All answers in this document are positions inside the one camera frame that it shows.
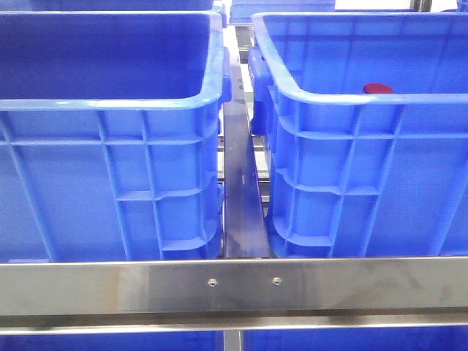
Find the red round button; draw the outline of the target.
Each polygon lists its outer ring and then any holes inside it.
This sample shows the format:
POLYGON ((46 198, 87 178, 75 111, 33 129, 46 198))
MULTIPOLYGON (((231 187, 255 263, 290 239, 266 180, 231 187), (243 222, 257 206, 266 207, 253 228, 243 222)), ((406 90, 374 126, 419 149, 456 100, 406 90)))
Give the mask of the red round button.
POLYGON ((365 94, 392 94, 393 89, 384 83, 371 82, 363 86, 363 92, 365 94))

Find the right rail screw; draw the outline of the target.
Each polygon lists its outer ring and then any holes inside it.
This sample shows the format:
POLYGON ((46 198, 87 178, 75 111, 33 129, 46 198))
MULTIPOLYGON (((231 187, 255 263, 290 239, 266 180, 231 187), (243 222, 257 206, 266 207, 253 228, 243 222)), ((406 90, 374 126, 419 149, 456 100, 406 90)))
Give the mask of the right rail screw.
POLYGON ((282 283, 282 279, 278 276, 272 279, 272 284, 275 286, 279 286, 281 283, 282 283))

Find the back left blue crate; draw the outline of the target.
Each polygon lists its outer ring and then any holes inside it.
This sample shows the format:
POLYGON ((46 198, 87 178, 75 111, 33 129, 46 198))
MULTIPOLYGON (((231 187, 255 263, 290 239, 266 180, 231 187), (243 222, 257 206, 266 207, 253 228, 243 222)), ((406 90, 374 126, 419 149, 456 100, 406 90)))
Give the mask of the back left blue crate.
POLYGON ((221 1, 36 0, 1 1, 1 11, 208 11, 225 13, 221 1))

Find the left blue plastic crate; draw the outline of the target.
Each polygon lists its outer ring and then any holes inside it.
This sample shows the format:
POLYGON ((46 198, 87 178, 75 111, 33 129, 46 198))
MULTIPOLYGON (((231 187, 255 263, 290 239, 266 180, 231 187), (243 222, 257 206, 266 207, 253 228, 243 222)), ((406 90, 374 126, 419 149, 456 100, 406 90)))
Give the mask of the left blue plastic crate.
POLYGON ((221 17, 1 14, 1 261, 213 259, 221 17))

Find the steel centre divider bar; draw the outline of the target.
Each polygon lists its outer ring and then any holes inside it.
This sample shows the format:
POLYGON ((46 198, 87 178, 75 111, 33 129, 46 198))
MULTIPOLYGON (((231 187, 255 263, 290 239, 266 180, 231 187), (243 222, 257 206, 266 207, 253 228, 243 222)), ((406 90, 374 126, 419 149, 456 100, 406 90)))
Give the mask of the steel centre divider bar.
POLYGON ((224 256, 271 256, 247 114, 239 52, 230 50, 232 99, 224 114, 224 256))

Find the lower left blue crate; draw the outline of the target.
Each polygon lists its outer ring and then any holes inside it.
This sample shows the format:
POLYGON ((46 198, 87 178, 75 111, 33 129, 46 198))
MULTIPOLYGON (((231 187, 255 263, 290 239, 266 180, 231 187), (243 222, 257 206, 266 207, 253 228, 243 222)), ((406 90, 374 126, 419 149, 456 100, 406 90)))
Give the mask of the lower left blue crate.
POLYGON ((217 331, 11 335, 2 350, 222 350, 217 331))

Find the right blue plastic crate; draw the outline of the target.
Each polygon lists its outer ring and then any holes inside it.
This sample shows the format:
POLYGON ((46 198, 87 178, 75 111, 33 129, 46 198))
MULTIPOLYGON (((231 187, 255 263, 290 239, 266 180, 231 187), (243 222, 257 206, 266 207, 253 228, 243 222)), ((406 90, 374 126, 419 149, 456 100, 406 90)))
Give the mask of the right blue plastic crate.
POLYGON ((467 15, 264 12, 249 68, 277 257, 467 253, 467 15), (367 83, 392 94, 365 94, 367 83))

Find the lower right blue crate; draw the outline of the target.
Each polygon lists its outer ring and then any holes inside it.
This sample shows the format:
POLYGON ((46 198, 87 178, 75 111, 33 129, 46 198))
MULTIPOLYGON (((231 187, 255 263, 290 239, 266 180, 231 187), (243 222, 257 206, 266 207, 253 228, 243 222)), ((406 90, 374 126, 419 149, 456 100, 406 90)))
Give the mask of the lower right blue crate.
POLYGON ((466 326, 244 332, 245 350, 466 350, 466 326))

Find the blue plastic crate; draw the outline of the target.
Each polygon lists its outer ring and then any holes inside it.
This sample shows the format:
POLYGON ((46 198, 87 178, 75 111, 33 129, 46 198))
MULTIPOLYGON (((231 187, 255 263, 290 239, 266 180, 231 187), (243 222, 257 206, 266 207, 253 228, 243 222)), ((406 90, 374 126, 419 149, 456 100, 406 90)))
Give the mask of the blue plastic crate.
POLYGON ((1 14, 1 261, 213 259, 221 17, 1 14))
POLYGON ((264 12, 249 68, 277 257, 467 253, 467 15, 264 12), (367 83, 392 94, 365 94, 367 83))

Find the steel lower upright post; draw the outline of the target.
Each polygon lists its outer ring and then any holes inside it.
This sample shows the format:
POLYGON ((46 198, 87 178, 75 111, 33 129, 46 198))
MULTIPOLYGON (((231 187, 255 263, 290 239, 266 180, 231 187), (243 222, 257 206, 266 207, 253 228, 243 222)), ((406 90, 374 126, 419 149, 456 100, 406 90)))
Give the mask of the steel lower upright post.
POLYGON ((224 351, 243 351, 244 334, 242 330, 227 330, 223 332, 224 351))

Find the back right blue crate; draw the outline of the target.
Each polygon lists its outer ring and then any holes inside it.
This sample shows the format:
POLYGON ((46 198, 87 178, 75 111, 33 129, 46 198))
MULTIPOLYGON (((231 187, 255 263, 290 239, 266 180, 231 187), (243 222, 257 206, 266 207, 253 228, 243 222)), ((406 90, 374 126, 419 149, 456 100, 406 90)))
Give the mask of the back right blue crate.
POLYGON ((251 23, 252 15, 261 12, 333 12, 336 1, 331 0, 246 0, 232 1, 230 22, 251 23))

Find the steel front shelf rail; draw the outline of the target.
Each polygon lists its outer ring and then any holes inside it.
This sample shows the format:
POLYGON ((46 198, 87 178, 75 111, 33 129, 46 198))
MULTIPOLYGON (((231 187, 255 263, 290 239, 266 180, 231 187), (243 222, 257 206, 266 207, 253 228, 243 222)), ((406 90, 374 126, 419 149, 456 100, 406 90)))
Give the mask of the steel front shelf rail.
POLYGON ((6 264, 1 332, 465 325, 467 259, 6 264), (279 286, 272 284, 280 277, 279 286), (207 281, 216 279, 209 287, 207 281))

